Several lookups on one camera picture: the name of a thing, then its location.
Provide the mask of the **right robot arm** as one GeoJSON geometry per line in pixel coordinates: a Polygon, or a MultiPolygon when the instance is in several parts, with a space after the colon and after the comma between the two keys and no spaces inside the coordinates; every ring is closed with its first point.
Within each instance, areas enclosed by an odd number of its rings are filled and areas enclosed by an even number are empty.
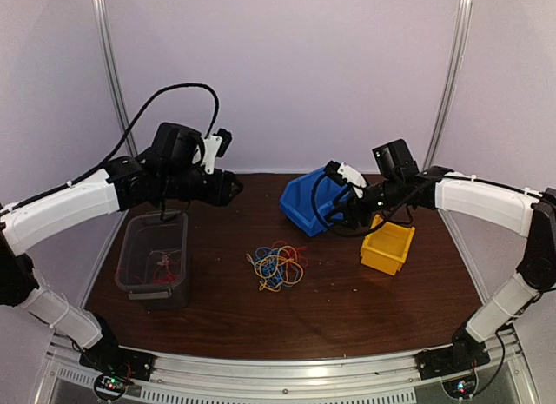
{"type": "Polygon", "coordinates": [[[536,191],[432,166],[421,169],[398,139],[373,150],[381,180],[331,161],[323,175],[343,190],[319,218],[343,237],[376,235],[404,207],[461,215],[524,242],[513,273],[455,331],[450,344],[415,356],[422,377],[470,371],[488,363],[486,342],[555,289],[555,190],[536,191]]]}

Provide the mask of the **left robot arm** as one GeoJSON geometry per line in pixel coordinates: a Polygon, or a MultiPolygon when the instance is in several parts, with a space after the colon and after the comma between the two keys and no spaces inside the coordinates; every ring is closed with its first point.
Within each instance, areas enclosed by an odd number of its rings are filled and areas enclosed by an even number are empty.
{"type": "Polygon", "coordinates": [[[74,307],[39,280],[27,252],[83,222],[144,203],[164,211],[169,200],[223,207],[242,191],[235,174],[218,169],[232,142],[225,129],[202,136],[176,123],[162,123],[152,144],[136,157],[120,156],[47,195],[1,209],[1,303],[20,307],[66,334],[107,373],[119,371],[124,352],[90,312],[74,307]]]}

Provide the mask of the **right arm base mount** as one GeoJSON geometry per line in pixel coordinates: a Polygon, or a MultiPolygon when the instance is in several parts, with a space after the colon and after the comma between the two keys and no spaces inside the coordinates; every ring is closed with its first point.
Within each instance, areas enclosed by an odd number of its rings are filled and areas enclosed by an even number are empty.
{"type": "Polygon", "coordinates": [[[414,359],[423,381],[470,371],[491,360],[483,344],[472,352],[466,352],[463,347],[454,345],[425,349],[416,354],[414,359]]]}

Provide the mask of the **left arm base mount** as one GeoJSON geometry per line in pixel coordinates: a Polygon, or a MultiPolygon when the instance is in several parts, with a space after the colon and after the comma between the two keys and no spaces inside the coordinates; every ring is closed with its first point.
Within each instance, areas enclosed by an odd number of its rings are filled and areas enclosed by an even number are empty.
{"type": "Polygon", "coordinates": [[[114,354],[94,354],[91,350],[83,350],[80,355],[80,365],[124,381],[148,381],[155,361],[151,353],[128,348],[118,348],[114,354]]]}

